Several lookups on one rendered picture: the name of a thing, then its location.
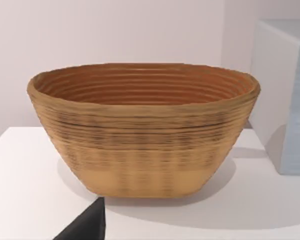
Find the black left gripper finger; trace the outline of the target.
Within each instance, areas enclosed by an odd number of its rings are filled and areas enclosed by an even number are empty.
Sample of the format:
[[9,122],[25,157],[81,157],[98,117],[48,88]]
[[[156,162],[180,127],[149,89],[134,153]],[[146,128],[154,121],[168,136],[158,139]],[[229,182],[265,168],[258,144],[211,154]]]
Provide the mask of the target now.
[[53,240],[105,240],[105,198],[98,197]]

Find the brown woven basket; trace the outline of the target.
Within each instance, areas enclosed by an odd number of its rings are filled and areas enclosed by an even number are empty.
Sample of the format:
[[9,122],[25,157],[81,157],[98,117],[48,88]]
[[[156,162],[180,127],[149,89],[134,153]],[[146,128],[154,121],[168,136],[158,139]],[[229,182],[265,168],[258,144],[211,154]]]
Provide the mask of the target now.
[[198,192],[261,92],[250,74],[185,63],[102,63],[41,72],[27,94],[62,160],[92,193]]

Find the pale blue box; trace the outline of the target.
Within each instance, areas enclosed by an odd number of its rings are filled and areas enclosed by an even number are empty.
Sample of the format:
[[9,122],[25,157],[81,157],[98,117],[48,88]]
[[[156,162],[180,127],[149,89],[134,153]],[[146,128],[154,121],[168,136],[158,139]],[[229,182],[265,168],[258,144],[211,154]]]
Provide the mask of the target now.
[[250,73],[261,92],[249,121],[277,172],[300,176],[300,19],[257,24]]

